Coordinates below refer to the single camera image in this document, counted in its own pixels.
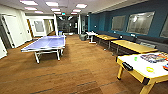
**blue table tennis table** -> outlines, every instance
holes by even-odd
[[[65,48],[65,37],[65,35],[41,37],[37,41],[22,48],[21,52],[34,52],[38,64],[40,56],[44,53],[55,52],[57,53],[58,60],[60,60],[60,53],[63,55],[63,48]]]

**glass partition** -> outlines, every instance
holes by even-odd
[[[160,34],[160,37],[168,38],[168,16]]]
[[[154,12],[130,15],[127,32],[147,35],[153,16]]]
[[[123,31],[125,16],[116,16],[112,19],[111,30]]]

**desk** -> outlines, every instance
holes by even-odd
[[[39,63],[40,55],[44,53],[57,53],[58,60],[60,60],[59,52],[63,52],[65,48],[65,35],[59,36],[44,36],[37,41],[29,44],[21,49],[22,52],[34,52],[36,61]]]
[[[133,50],[133,51],[138,52],[138,53],[147,53],[147,52],[157,51],[157,49],[149,48],[149,47],[139,45],[137,43],[133,43],[133,42],[130,42],[130,41],[127,41],[127,40],[115,40],[115,41],[111,41],[111,42],[118,45],[117,53],[118,53],[118,50],[119,50],[119,46],[125,47],[127,49]]]
[[[98,35],[98,34],[96,34],[96,33],[94,33],[94,32],[86,32],[86,33],[88,34],[88,39],[89,39],[89,36],[91,36],[91,40],[90,40],[89,43],[96,43],[96,42],[93,42],[93,36],[94,36],[94,35]]]
[[[96,37],[99,38],[99,44],[101,43],[101,40],[104,40],[108,42],[108,49],[110,48],[110,40],[116,40],[117,38],[115,37],[111,37],[111,36],[108,36],[108,35],[96,35]]]
[[[123,70],[123,62],[126,62],[133,67],[132,71],[128,71],[132,76],[134,76],[138,81],[144,84],[140,94],[148,94],[155,83],[163,82],[168,80],[168,71],[163,69],[163,65],[166,65],[168,61],[150,63],[142,59],[139,55],[128,55],[128,56],[118,56],[117,63],[120,65],[118,72],[118,80],[121,80]],[[154,72],[148,72],[146,67],[151,67],[154,69]]]

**wooden floor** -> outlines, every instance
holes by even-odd
[[[33,52],[21,52],[30,43],[0,59],[0,94],[139,94],[143,87],[126,71],[117,80],[112,52],[78,35],[67,36],[60,61],[44,54],[37,64]],[[158,83],[150,94],[167,94],[167,88],[168,82]]]

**office room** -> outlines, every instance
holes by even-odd
[[[167,94],[167,3],[0,0],[0,94]]]

